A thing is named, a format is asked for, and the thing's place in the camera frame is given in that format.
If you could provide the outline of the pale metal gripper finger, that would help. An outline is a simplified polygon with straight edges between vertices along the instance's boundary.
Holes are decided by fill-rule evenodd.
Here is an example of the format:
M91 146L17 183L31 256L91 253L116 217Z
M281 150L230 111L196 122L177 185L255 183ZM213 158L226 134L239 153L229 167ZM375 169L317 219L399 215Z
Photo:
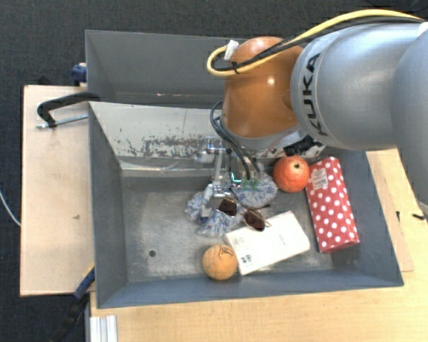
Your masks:
M216 198L216 202L215 202L216 208L204 208L201 203L201 206L200 206L201 217L209 217L211 212L219 207L220 203L225 198L225 194L223 192L215 192L215 198Z
M203 193L202 206L204 208L216 208L215 190L213 184L209 184Z

